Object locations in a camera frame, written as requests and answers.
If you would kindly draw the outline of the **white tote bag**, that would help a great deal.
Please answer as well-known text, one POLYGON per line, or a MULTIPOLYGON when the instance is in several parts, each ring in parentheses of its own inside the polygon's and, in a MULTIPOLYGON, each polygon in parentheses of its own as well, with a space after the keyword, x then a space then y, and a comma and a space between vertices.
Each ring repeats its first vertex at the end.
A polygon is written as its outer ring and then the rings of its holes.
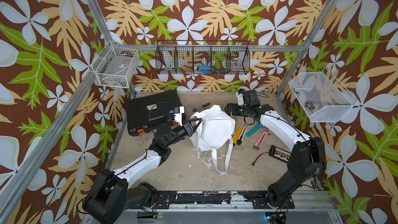
POLYGON ((232 136, 236 121, 227 115, 219 105, 213 105, 202 112, 195 112, 191 118, 202 119, 200 124, 195 125, 197 130, 189 137, 194 148, 198 151, 210 151, 216 171, 220 175, 227 174, 233 150, 232 136), (225 170, 221 171, 217 166, 217 150, 226 143, 228 150, 224 161, 225 170))

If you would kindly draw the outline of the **yellow wide utility knife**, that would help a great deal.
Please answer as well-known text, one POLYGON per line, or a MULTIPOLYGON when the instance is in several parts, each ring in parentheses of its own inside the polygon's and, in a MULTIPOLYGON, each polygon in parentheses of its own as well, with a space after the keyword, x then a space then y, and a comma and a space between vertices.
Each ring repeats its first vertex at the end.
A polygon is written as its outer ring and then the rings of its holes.
POLYGON ((243 130, 242 127, 239 127, 239 128, 235 131, 235 133, 233 134, 233 145, 237 145, 237 140, 238 140, 238 138, 239 138, 239 136, 240 136, 242 130, 243 130))

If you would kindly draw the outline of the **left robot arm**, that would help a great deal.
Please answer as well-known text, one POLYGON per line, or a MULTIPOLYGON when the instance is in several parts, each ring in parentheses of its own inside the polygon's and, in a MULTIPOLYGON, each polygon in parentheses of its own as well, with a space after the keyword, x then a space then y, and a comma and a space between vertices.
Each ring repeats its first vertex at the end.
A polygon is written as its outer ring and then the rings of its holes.
POLYGON ((136 187, 133 184, 163 164, 172 152, 171 145, 191 137, 201 123, 201 118, 193 118, 176 128, 167 123, 160 124, 151 145, 141 157, 114 171, 104 169, 78 205, 102 224, 113 224, 128 209, 154 208, 157 189, 149 183, 140 183, 136 187))

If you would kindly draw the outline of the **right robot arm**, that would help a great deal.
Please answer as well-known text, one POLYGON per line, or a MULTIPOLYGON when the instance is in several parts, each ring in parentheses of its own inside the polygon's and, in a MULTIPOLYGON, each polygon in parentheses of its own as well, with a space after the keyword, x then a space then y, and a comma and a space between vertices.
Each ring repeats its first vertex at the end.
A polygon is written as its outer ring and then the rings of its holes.
POLYGON ((287 172, 268 187, 266 202, 269 206, 279 207, 304 182, 326 169, 324 141, 312 138, 296 129, 269 105, 249 108, 229 103, 225 111, 230 116, 252 118, 272 131, 291 150, 287 172))

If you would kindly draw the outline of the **blue object in basket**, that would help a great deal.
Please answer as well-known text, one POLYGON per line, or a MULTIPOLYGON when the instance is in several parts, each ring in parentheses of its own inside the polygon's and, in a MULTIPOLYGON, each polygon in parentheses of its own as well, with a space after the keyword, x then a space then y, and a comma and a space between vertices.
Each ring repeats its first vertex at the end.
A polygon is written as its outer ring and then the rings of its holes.
POLYGON ((199 71, 200 71, 201 73, 203 73, 203 74, 207 74, 207 73, 209 73, 209 72, 211 71, 211 68, 208 67, 207 65, 201 65, 201 66, 199 67, 199 71))

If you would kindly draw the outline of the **black tool case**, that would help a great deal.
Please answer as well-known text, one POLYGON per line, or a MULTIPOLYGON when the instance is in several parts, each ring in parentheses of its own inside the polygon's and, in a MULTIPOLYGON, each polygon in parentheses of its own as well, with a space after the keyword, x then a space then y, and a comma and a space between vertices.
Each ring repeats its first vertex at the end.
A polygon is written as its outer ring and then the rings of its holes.
POLYGON ((182 106, 176 91, 131 99, 126 104, 127 131, 130 136, 150 133, 160 124, 175 124, 170 111, 182 106))

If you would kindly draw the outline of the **white mesh hexagonal basket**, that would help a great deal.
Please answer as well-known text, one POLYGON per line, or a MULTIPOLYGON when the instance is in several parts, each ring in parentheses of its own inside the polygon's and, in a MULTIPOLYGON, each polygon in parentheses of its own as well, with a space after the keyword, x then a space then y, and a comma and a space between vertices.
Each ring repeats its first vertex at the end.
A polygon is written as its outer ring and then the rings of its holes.
POLYGON ((338 122, 359 102, 327 68, 301 72, 289 87, 310 122, 338 122))

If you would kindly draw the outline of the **metal base rail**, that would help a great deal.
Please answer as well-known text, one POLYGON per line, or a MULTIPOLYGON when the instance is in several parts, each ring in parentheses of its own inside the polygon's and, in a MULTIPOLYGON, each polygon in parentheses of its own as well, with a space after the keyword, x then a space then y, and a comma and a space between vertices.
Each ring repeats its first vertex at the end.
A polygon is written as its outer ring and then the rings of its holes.
POLYGON ((274 206, 269 203, 266 194, 266 191, 150 191, 147 188, 134 188, 114 194, 106 190, 88 198, 84 210, 91 215, 110 216, 130 209, 331 211, 337 206, 326 191, 295 191, 274 206))

